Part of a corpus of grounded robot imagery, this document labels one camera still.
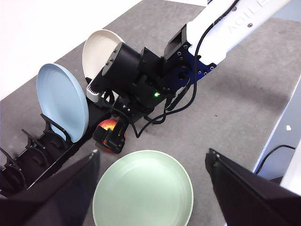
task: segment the light green plate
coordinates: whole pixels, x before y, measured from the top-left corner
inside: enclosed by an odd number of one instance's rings
[[[193,190],[184,167],[168,154],[138,151],[112,164],[93,198],[96,226],[186,226]]]

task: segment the gray mat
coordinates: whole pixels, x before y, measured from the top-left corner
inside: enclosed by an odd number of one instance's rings
[[[169,39],[202,9],[163,0],[144,0],[106,29],[119,34],[138,51],[147,46],[162,55]],[[56,63],[69,69],[84,89],[82,49],[83,44]],[[192,180],[195,199],[188,225],[223,225],[224,218],[205,170],[205,153],[212,147],[242,166],[253,168],[299,78],[300,57],[301,23],[270,19],[198,82],[197,98],[189,109],[170,116],[162,125],[150,126],[140,139],[135,138],[129,127],[120,155],[101,154],[100,176],[127,153],[143,149],[166,152],[182,163]],[[162,107],[158,107],[152,115],[161,111]],[[21,128],[36,136],[42,133],[44,123],[40,113],[34,78],[1,101],[1,146],[9,153],[20,153],[26,144]],[[94,142],[90,140],[65,167],[93,149]],[[84,225],[94,225],[91,208]]]

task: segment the black dish rack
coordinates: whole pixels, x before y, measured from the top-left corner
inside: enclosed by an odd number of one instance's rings
[[[87,103],[88,128],[78,142],[73,143],[63,127],[41,114],[46,124],[43,134],[39,138],[35,138],[23,129],[28,143],[18,157],[13,159],[4,149],[0,148],[7,157],[4,169],[0,171],[0,194],[5,197],[12,196],[52,176],[92,137],[98,124],[111,117],[109,108],[102,107],[99,103],[93,103],[88,98]],[[61,130],[66,136],[66,140],[56,134],[51,129],[51,125]]]

